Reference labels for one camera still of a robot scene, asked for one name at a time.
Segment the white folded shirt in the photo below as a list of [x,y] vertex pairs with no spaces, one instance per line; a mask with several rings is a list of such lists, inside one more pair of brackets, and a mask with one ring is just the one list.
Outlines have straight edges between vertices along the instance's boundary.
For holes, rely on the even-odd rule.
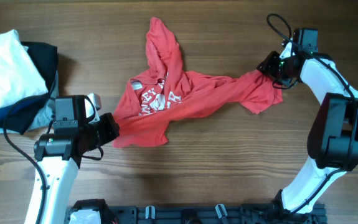
[[37,76],[27,50],[21,44],[18,31],[13,29],[0,34],[0,108],[47,92],[44,84],[27,83],[30,77]]

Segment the red printed t-shirt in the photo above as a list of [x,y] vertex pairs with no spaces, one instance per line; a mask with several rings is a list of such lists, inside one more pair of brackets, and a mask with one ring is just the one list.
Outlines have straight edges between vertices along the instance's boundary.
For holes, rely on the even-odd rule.
[[113,117],[120,135],[113,147],[155,147],[167,143],[171,121],[206,117],[226,103],[240,103],[253,114],[282,103],[282,91],[258,70],[238,78],[183,69],[180,45],[157,17],[146,34],[149,68],[130,78]]

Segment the black folded garment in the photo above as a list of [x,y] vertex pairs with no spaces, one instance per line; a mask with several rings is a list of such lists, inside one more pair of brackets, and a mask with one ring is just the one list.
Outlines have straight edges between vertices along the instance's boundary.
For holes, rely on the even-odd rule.
[[[22,44],[28,48],[27,53],[37,70],[37,76],[30,77],[27,83],[44,84],[47,92],[36,99],[20,103],[9,114],[7,131],[19,134],[27,131],[35,115],[48,101],[59,61],[56,46],[44,42],[23,42]],[[3,128],[3,121],[0,121],[0,128]]]

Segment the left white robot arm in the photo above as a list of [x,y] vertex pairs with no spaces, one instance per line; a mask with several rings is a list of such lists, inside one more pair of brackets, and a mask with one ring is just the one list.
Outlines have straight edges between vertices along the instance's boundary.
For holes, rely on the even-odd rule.
[[97,94],[56,97],[54,103],[54,117],[35,142],[34,156],[12,145],[35,168],[26,223],[64,223],[82,159],[119,136],[113,115],[98,114],[101,99]]

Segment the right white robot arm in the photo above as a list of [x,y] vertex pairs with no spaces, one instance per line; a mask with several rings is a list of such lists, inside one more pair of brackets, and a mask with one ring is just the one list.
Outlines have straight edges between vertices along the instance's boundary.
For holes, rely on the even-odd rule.
[[272,80],[278,90],[289,90],[299,83],[309,87],[320,107],[307,139],[308,158],[292,183],[280,190],[275,203],[278,218],[311,213],[314,204],[338,178],[358,166],[358,90],[339,73],[333,59],[318,50],[318,30],[292,29],[280,32],[283,51],[272,51],[257,69]]

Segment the light grey folded garment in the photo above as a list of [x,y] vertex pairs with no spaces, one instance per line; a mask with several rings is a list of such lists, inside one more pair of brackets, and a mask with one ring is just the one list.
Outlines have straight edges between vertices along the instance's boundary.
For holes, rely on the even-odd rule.
[[48,101],[45,105],[38,111],[35,115],[33,121],[27,128],[27,131],[32,131],[34,129],[43,128],[47,126],[52,121],[52,116],[54,115],[55,103],[52,98],[59,96],[59,75],[58,72],[55,74],[54,82],[51,88],[51,94],[48,98]]

